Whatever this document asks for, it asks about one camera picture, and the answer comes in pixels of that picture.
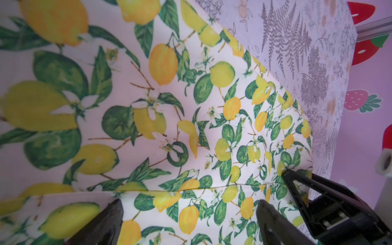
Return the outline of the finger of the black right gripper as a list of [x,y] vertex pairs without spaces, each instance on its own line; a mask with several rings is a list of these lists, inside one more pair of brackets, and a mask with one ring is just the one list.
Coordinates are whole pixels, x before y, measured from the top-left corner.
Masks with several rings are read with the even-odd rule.
[[310,228],[332,228],[355,216],[355,199],[348,188],[292,169],[283,171],[282,178]]

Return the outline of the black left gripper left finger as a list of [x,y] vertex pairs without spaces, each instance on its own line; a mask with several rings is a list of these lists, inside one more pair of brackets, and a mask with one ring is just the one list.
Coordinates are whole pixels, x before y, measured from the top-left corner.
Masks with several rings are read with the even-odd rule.
[[114,200],[65,245],[116,245],[124,210],[120,199]]

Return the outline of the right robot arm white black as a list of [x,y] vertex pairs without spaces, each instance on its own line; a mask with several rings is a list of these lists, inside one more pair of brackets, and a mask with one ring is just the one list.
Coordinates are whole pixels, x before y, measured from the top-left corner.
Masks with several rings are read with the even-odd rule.
[[392,151],[383,149],[376,172],[388,179],[372,209],[347,187],[291,169],[282,177],[314,239],[323,245],[392,243]]

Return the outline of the lemon print skirt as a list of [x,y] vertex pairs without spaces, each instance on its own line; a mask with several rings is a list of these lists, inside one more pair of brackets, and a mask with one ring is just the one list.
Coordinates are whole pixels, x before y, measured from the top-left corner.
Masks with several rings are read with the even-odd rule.
[[190,1],[1,1],[1,244],[60,245],[112,201],[121,245],[260,245],[303,218],[300,106]]

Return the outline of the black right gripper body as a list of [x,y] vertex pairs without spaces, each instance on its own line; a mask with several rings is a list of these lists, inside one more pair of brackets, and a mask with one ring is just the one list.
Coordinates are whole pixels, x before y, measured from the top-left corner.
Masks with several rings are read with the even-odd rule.
[[390,245],[391,229],[355,196],[321,194],[309,201],[309,231],[323,245]]

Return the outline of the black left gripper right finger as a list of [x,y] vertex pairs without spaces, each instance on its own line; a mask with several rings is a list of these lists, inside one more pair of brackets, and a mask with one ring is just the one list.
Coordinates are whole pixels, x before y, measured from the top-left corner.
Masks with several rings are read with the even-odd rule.
[[314,245],[266,200],[260,200],[257,222],[264,245]]

